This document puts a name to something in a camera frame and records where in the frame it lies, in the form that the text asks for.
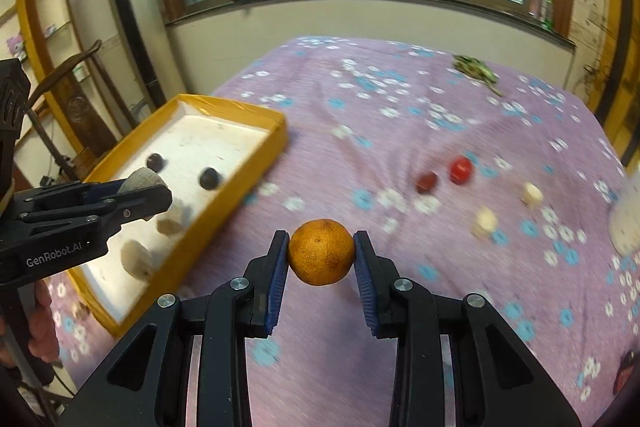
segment red object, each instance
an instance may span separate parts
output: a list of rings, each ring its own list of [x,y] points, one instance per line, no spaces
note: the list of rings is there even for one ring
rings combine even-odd
[[[426,174],[420,176],[415,184],[415,190],[418,194],[428,194],[438,184],[438,175],[429,171]]]
[[[458,156],[449,166],[449,179],[456,185],[464,185],[474,172],[474,165],[469,158]]]

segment purple tablecloth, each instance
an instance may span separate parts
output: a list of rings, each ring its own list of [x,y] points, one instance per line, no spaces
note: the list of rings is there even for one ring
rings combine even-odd
[[[274,230],[330,217],[367,230],[433,293],[485,295],[592,425],[638,345],[640,259],[619,260],[607,232],[625,174],[580,100],[491,67],[503,98],[451,69],[448,53],[301,38],[230,80],[215,95],[283,111],[290,145],[203,253],[190,291],[240,275]],[[447,178],[459,155],[476,167],[465,186]],[[419,196],[415,180],[429,170],[440,183]],[[525,182],[542,190],[541,208],[520,201]],[[488,239],[470,233],[482,206],[499,219]],[[82,384],[113,342],[92,317],[73,320],[65,276],[51,288],[62,357]],[[321,288],[290,274],[274,335],[248,341],[247,353],[255,426],[387,425],[395,342],[370,336],[353,273]]]

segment yellow box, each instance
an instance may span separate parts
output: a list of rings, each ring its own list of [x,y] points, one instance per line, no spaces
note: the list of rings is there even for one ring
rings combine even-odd
[[[191,223],[122,322],[114,319],[100,304],[81,267],[69,270],[79,296],[89,306],[98,322],[115,337],[122,336],[159,295],[177,290],[220,226],[276,161],[287,144],[286,119],[280,112],[224,98],[180,94],[155,111],[118,143],[95,167],[85,182],[112,180],[122,166],[171,121],[181,103],[188,104],[206,116],[265,129],[268,132],[260,145],[235,174],[225,180],[219,193]]]

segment floral tablecloth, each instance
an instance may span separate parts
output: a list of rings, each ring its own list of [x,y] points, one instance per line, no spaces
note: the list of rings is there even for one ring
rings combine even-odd
[[[300,38],[231,79],[215,95],[283,111],[290,145],[186,291],[204,295],[240,275],[274,230],[330,217],[367,230],[380,255],[432,292],[484,295],[592,425],[612,400],[620,358],[638,346],[640,259],[619,259],[607,232],[625,173],[580,100],[490,66],[503,98],[453,70],[446,52]],[[464,186],[447,179],[459,155],[476,168]],[[418,195],[415,181],[430,170],[439,184]],[[520,201],[525,182],[542,190],[540,208]],[[488,239],[470,233],[482,206],[499,220]],[[50,288],[61,356],[80,385],[113,341],[93,317],[72,317],[66,276]],[[274,335],[248,341],[247,352],[255,426],[387,425],[395,342],[370,336],[353,272],[321,288],[290,275]]]

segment cherry tomato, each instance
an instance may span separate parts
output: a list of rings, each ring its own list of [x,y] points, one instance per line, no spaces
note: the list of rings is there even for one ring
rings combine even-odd
[[[465,156],[458,156],[449,166],[449,179],[456,185],[464,185],[474,172],[474,165]]]

